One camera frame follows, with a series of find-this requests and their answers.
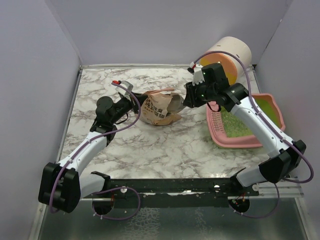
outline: white cable clip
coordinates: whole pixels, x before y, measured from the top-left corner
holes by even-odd
[[[125,188],[126,186],[123,186],[121,189],[120,189],[120,192],[125,194],[127,192],[127,188]]]
[[[189,67],[190,67],[190,68],[193,68],[194,65],[195,65],[195,63],[192,61],[192,62],[190,63],[190,65],[189,65]]]

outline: screw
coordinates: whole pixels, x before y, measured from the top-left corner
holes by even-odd
[[[258,192],[259,186],[257,184],[252,185],[252,190]]]
[[[220,191],[220,186],[219,185],[214,185],[214,191],[216,192],[216,193],[218,193],[219,191]]]
[[[126,188],[121,188],[121,189],[120,189],[120,192],[122,192],[123,194],[125,194],[125,193],[127,192],[127,190],[128,190],[128,189],[126,189]]]

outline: paper bag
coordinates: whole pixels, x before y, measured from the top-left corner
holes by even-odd
[[[163,94],[164,91],[174,91],[174,88],[165,88],[153,91],[147,91],[144,95],[148,98],[141,106],[140,120],[158,126],[170,125],[182,117],[177,114],[183,107],[183,98],[175,92]]]

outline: pink litter box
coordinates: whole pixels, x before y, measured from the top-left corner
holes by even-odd
[[[274,97],[268,93],[252,94],[252,96],[264,113],[284,131],[286,128],[284,119]],[[211,102],[210,106],[212,109],[217,107],[215,102]],[[247,126],[225,109],[214,112],[207,106],[206,119],[211,137],[219,147],[232,149],[262,147]]]

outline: tabletop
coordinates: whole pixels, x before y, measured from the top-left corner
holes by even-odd
[[[250,215],[263,215],[274,198],[253,199]],[[114,208],[113,217],[124,215]],[[80,201],[70,214],[50,214],[48,208],[39,240],[307,240],[294,198],[281,198],[276,214],[248,219],[228,207],[142,208],[126,221],[93,216],[91,201]]]
[[[258,93],[253,68],[249,67],[252,92]],[[183,97],[185,83],[192,75],[185,68],[89,68],[82,71],[75,102],[69,119],[61,159],[71,153],[87,136],[96,117],[96,102],[102,96],[119,100],[113,80],[129,81],[133,91],[173,87]],[[247,86],[245,76],[237,82]],[[98,171],[122,179],[158,178],[227,178],[243,168],[268,159],[263,148],[227,149],[213,142],[206,119],[206,106],[185,108],[182,119],[169,126],[154,126],[138,121],[118,132],[84,170],[83,175]],[[132,123],[129,119],[118,129]]]

